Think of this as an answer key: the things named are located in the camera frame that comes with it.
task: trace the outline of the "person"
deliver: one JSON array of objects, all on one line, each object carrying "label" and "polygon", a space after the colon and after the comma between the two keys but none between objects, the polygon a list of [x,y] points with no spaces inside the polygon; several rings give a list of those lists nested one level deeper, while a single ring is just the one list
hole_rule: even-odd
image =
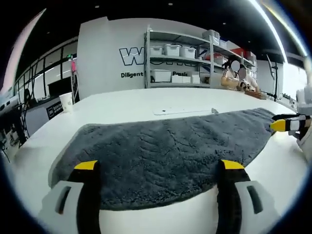
[{"label": "person", "polygon": [[225,67],[225,70],[221,78],[221,85],[231,90],[237,90],[237,86],[239,86],[240,83],[237,73],[238,69],[234,71],[232,68],[232,65],[237,65],[237,63],[239,64],[238,57],[232,55],[229,56],[228,61],[222,65]]},{"label": "person", "polygon": [[260,88],[255,81],[255,79],[246,73],[246,67],[244,64],[241,64],[239,67],[238,75],[240,78],[240,81],[243,81],[244,84],[247,85],[246,89],[254,88],[257,93],[261,93]]},{"label": "person", "polygon": [[29,89],[25,89],[24,91],[24,104],[25,109],[30,109],[36,105],[37,101],[31,97]]}]

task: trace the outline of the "window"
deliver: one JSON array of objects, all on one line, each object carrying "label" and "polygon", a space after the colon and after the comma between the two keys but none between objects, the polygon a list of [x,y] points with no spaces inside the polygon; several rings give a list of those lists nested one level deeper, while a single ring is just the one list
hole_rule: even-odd
[{"label": "window", "polygon": [[23,80],[23,77],[19,80],[19,97],[20,97],[20,102],[24,103],[24,80]]},{"label": "window", "polygon": [[35,78],[35,83],[34,83],[34,96],[35,99],[41,99],[44,98],[44,86],[43,86],[43,74],[37,76]]},{"label": "window", "polygon": [[38,74],[40,71],[43,70],[43,59],[38,61],[38,65],[36,66],[37,61],[34,62],[32,65],[34,65],[33,69],[34,69],[34,75]]},{"label": "window", "polygon": [[70,77],[71,75],[71,61],[66,61],[63,63],[63,78]]},{"label": "window", "polygon": [[26,73],[25,73],[25,82],[27,82],[29,80],[29,78],[31,78],[31,71],[28,70]]},{"label": "window", "polygon": [[56,50],[52,54],[48,55],[45,58],[45,67],[50,66],[51,64],[60,60],[60,49]]},{"label": "window", "polygon": [[77,46],[78,46],[77,41],[72,43],[72,44],[66,45],[64,47],[64,51],[63,51],[63,58],[65,58],[68,55],[77,53]]},{"label": "window", "polygon": [[305,70],[292,64],[284,64],[283,93],[296,100],[296,92],[307,85]]},{"label": "window", "polygon": [[45,72],[45,88],[47,91],[47,96],[50,95],[48,85],[59,79],[60,79],[60,65],[53,67]]}]

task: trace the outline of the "black sign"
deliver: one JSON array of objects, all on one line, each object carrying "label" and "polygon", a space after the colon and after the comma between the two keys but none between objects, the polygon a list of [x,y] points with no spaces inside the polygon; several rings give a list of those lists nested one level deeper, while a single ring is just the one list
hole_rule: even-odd
[{"label": "black sign", "polygon": [[182,77],[188,77],[186,72],[172,72],[172,75],[178,75],[178,76],[182,76]]},{"label": "black sign", "polygon": [[143,72],[138,72],[138,73],[130,73],[130,72],[125,72],[121,73],[121,78],[132,78],[132,77],[142,77],[144,76]]},{"label": "black sign", "polygon": [[49,120],[54,118],[56,115],[58,115],[59,113],[61,113],[63,111],[63,107],[61,102],[56,102],[54,103],[52,106],[47,108],[47,114],[49,117]]}]

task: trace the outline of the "white paper cup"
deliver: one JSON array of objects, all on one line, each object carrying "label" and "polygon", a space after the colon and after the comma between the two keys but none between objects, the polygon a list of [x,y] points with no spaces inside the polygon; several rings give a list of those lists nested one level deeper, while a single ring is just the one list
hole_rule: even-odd
[{"label": "white paper cup", "polygon": [[60,95],[59,99],[60,102],[62,103],[62,107],[65,113],[73,111],[72,92]]}]

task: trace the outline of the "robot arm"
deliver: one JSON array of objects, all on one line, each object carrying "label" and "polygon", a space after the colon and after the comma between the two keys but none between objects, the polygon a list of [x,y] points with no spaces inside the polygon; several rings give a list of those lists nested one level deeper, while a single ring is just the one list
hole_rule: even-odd
[{"label": "robot arm", "polygon": [[304,61],[304,66],[307,73],[307,86],[296,93],[297,114],[274,116],[275,122],[271,124],[271,128],[279,132],[287,131],[289,135],[297,138],[297,144],[307,161],[310,161],[312,160],[312,63],[308,57]]}]

